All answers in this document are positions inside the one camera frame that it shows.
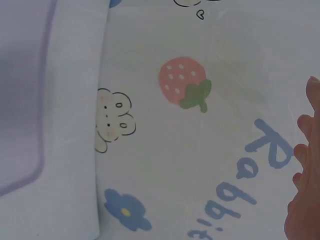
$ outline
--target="heart doodle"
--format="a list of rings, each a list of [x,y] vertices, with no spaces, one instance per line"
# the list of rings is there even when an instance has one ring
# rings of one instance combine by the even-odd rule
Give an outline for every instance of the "heart doodle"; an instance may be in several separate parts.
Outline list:
[[[205,11],[203,9],[200,9],[199,11],[196,12],[196,16],[199,19],[204,20],[205,19]]]

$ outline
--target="yellow flower center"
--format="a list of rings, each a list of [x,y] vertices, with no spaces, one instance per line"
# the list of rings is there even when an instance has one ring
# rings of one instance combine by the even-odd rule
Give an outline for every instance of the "yellow flower center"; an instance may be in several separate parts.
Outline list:
[[[121,213],[123,215],[125,215],[126,217],[130,217],[131,216],[131,212],[129,212],[129,210],[126,209],[126,208],[121,208]]]

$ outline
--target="bear ear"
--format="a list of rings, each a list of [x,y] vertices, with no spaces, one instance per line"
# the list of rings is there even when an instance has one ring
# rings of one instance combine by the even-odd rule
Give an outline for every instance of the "bear ear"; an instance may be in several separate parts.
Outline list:
[[[125,114],[120,116],[118,120],[119,129],[121,130],[122,136],[129,136],[135,133],[137,126],[133,116],[130,114]]]
[[[117,116],[123,116],[129,112],[132,107],[130,98],[122,92],[115,92],[113,96],[113,109]]]
[[[107,143],[101,138],[97,130],[95,130],[94,148],[98,153],[101,154],[104,154],[108,150]]]

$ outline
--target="flower print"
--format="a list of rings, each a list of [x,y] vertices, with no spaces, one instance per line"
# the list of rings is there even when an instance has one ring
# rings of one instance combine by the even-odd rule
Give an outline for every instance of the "flower print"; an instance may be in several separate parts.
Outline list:
[[[106,189],[104,196],[106,199],[105,208],[123,226],[133,232],[136,232],[138,229],[144,231],[152,229],[149,220],[144,218],[146,209],[137,198],[129,194],[120,195],[113,189]]]
[[[107,143],[116,141],[120,136],[129,136],[136,131],[136,122],[129,110],[130,98],[122,92],[111,93],[100,88],[97,94],[95,150],[105,153]]]

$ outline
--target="fingertip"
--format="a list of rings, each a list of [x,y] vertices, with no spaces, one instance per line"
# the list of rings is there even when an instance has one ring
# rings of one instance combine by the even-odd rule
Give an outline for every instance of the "fingertip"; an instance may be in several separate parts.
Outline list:
[[[313,81],[313,82],[320,82],[320,80],[318,78],[316,78],[315,76],[310,76],[310,81]]]

